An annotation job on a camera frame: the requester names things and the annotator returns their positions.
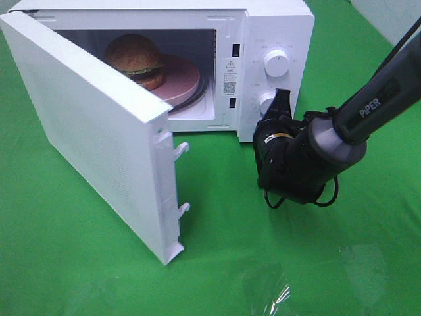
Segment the green mat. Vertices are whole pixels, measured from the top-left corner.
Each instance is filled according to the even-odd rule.
[[[307,3],[297,118],[341,105],[391,49],[347,1]],[[419,315],[420,120],[419,103],[373,134],[326,209],[270,210],[235,133],[175,134],[191,210],[165,267],[49,145],[1,36],[0,315]]]

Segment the control knob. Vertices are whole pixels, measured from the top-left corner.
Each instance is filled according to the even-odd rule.
[[[266,113],[269,106],[272,104],[274,98],[275,98],[275,93],[273,92],[267,92],[260,97],[259,110],[262,116]]]
[[[289,56],[280,48],[269,51],[263,62],[266,73],[271,77],[281,77],[289,70]]]

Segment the qr code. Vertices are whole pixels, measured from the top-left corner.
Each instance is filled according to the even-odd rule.
[[[235,85],[237,82],[224,82],[224,94],[235,93]]]

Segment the pink plate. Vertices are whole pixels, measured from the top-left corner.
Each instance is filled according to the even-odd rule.
[[[187,101],[199,85],[199,69],[185,58],[163,55],[164,84],[151,92],[173,106]]]

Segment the microwave door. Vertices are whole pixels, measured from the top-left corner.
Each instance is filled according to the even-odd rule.
[[[0,23],[51,144],[167,264],[183,246],[171,107],[22,12]]]

